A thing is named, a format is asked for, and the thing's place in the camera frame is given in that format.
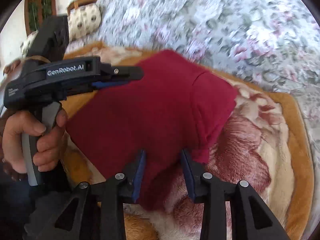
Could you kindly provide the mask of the person's left hand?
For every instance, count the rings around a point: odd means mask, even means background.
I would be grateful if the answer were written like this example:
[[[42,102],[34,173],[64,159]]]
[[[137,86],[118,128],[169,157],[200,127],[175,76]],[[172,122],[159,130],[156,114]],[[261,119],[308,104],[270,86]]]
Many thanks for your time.
[[[68,115],[64,109],[59,111],[56,116],[56,126],[45,133],[46,127],[40,123],[28,111],[19,111],[8,118],[2,139],[2,149],[4,160],[12,166],[18,173],[26,173],[24,162],[21,134],[39,137],[37,141],[37,151],[33,157],[33,163],[40,172],[53,170],[63,149],[63,139],[65,134],[65,125]]]

